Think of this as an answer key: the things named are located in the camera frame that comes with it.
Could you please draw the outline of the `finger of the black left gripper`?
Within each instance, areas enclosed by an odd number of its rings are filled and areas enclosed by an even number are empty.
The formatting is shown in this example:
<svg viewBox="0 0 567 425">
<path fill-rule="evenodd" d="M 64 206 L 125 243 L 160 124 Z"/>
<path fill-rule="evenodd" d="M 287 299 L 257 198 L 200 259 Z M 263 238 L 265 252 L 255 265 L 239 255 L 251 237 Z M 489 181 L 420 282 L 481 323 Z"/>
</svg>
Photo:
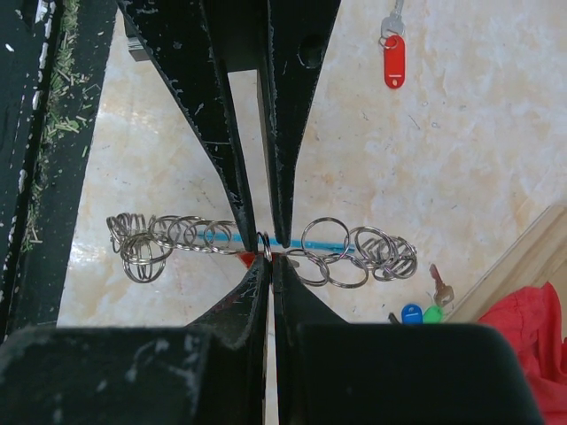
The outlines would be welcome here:
<svg viewBox="0 0 567 425">
<path fill-rule="evenodd" d="M 338 1 L 210 1 L 207 18 L 230 72 L 254 70 L 276 240 L 291 244 L 296 167 Z"/>
<path fill-rule="evenodd" d="M 257 251 L 252 195 L 229 87 L 204 1 L 119 1 L 221 179 L 248 251 Z"/>
</svg>

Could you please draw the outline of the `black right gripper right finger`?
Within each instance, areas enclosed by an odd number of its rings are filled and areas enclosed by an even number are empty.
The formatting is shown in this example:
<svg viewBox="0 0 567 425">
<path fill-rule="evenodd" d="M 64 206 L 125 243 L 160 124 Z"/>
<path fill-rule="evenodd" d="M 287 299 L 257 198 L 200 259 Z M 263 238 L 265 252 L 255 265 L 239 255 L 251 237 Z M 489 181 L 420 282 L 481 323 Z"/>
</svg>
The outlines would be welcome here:
<svg viewBox="0 0 567 425">
<path fill-rule="evenodd" d="M 282 424 L 541 424 L 517 356 L 476 324 L 350 323 L 273 264 Z"/>
</svg>

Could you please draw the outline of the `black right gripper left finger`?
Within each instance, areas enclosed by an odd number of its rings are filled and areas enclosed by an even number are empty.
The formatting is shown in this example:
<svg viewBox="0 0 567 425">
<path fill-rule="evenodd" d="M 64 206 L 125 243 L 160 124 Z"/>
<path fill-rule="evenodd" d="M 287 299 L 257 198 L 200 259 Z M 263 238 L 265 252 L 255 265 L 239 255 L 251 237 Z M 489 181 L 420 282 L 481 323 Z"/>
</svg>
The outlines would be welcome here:
<svg viewBox="0 0 567 425">
<path fill-rule="evenodd" d="M 262 424 L 270 264 L 191 324 L 25 328 L 1 347 L 4 424 Z"/>
</svg>

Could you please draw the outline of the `large keyring with blue grip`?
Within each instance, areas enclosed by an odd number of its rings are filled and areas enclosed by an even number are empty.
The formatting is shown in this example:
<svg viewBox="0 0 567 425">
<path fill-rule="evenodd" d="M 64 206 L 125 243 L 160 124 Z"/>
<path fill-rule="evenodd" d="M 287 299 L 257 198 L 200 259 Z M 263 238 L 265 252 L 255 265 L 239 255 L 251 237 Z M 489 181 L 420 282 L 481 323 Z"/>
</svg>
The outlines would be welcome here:
<svg viewBox="0 0 567 425">
<path fill-rule="evenodd" d="M 208 220 L 196 215 L 152 215 L 123 212 L 106 220 L 113 252 L 125 275 L 135 283 L 156 281 L 174 251 L 236 256 L 247 251 L 231 220 Z M 257 234 L 258 248 L 271 260 L 273 252 L 315 265 L 320 276 L 302 277 L 306 286 L 331 284 L 356 289 L 372 278 L 378 282 L 407 280 L 418 266 L 417 249 L 400 236 L 371 226 L 349 228 L 343 221 L 322 217 L 308 223 L 300 238 L 284 248 L 266 232 Z"/>
</svg>

